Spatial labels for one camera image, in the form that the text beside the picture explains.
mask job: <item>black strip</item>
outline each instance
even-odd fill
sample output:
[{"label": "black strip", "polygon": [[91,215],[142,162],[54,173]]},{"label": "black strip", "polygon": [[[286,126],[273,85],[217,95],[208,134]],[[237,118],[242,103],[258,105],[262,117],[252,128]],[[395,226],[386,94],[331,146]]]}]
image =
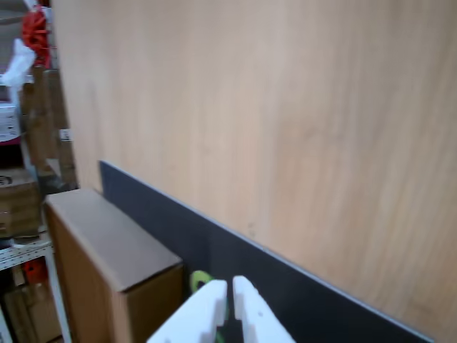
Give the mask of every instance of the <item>black strip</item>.
[{"label": "black strip", "polygon": [[[247,277],[297,342],[427,342],[110,164],[101,161],[100,171],[108,201],[191,271],[228,284],[235,275]],[[242,342],[233,319],[222,334],[226,343]]]}]

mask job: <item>red item on shelf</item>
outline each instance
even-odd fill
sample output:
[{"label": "red item on shelf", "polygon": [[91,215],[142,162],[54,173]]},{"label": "red item on shelf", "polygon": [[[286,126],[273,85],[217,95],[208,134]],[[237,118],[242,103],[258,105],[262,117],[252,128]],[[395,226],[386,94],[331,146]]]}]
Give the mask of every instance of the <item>red item on shelf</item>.
[{"label": "red item on shelf", "polygon": [[25,262],[23,268],[30,284],[40,284],[48,279],[48,269],[43,257]]},{"label": "red item on shelf", "polygon": [[51,54],[48,44],[46,16],[40,5],[35,6],[22,20],[22,40],[24,44],[35,51],[34,66],[49,68]]}]

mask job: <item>wall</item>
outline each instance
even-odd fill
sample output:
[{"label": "wall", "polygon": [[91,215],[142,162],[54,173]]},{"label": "wall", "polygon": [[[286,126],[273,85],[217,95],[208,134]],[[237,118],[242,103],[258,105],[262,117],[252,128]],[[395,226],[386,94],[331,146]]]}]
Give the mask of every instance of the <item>wall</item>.
[{"label": "wall", "polygon": [[59,0],[81,184],[134,176],[457,339],[455,1]]}]

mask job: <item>white shelf rack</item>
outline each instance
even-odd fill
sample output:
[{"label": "white shelf rack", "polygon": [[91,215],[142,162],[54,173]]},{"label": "white shelf rack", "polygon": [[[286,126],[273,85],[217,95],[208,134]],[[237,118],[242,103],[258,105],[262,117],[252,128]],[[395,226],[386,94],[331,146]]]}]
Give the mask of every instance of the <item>white shelf rack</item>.
[{"label": "white shelf rack", "polygon": [[[57,277],[56,263],[54,261],[54,252],[51,240],[47,233],[41,235],[41,238],[35,242],[21,245],[20,247],[11,247],[0,250],[0,270],[18,266],[24,262],[44,257],[48,269],[49,284],[51,285],[54,304],[56,305],[57,317],[62,331],[62,337],[65,343],[71,342],[70,330],[64,308],[64,301]],[[0,335],[1,343],[12,343],[11,335],[6,325],[3,312],[0,308]]]}]

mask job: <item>cardboard box on shelf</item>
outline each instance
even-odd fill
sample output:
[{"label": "cardboard box on shelf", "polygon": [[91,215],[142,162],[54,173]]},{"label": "cardboard box on shelf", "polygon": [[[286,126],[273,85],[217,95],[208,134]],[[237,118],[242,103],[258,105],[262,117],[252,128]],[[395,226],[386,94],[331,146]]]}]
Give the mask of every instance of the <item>cardboard box on shelf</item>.
[{"label": "cardboard box on shelf", "polygon": [[6,293],[4,299],[19,343],[47,343],[61,336],[48,282],[18,287]]},{"label": "cardboard box on shelf", "polygon": [[48,116],[31,115],[27,120],[26,142],[30,162],[36,167],[39,175],[48,175],[51,167],[47,160],[57,158],[57,145],[53,139],[53,129]]},{"label": "cardboard box on shelf", "polygon": [[78,342],[145,342],[181,305],[181,259],[91,189],[46,199]]},{"label": "cardboard box on shelf", "polygon": [[47,282],[31,284],[27,289],[31,294],[31,303],[27,309],[37,341],[50,342],[61,335],[61,328],[49,285]]},{"label": "cardboard box on shelf", "polygon": [[46,113],[51,119],[53,137],[57,146],[57,159],[61,178],[66,183],[76,183],[71,130],[66,115],[64,93],[58,70],[43,73],[43,90]]},{"label": "cardboard box on shelf", "polygon": [[0,170],[0,237],[37,235],[40,203],[38,187],[27,170]]},{"label": "cardboard box on shelf", "polygon": [[13,332],[18,343],[36,343],[34,327],[27,312],[26,297],[21,289],[4,295],[6,312],[11,320]]}]

